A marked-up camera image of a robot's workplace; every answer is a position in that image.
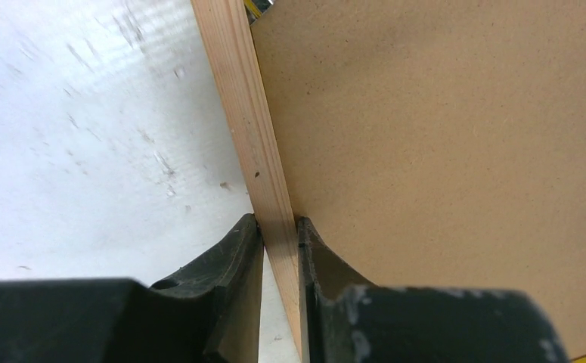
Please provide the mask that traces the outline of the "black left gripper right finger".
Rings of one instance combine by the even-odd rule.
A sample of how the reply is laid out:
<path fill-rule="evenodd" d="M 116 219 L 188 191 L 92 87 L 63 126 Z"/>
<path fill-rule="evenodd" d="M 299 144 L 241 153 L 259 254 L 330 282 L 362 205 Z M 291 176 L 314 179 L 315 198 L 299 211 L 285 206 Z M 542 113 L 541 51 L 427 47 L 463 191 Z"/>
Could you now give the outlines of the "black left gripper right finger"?
<path fill-rule="evenodd" d="M 515 290 L 384 287 L 335 254 L 302 217 L 304 362 L 567 362 L 547 314 Z"/>

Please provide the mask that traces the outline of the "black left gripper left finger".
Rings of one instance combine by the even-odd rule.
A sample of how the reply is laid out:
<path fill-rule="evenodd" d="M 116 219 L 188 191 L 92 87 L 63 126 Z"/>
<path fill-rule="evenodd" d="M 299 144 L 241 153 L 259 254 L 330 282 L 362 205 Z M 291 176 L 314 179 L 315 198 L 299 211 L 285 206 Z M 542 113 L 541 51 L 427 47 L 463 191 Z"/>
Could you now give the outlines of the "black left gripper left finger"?
<path fill-rule="evenodd" d="M 264 247 L 252 214 L 150 286 L 0 281 L 0 362 L 255 362 Z"/>

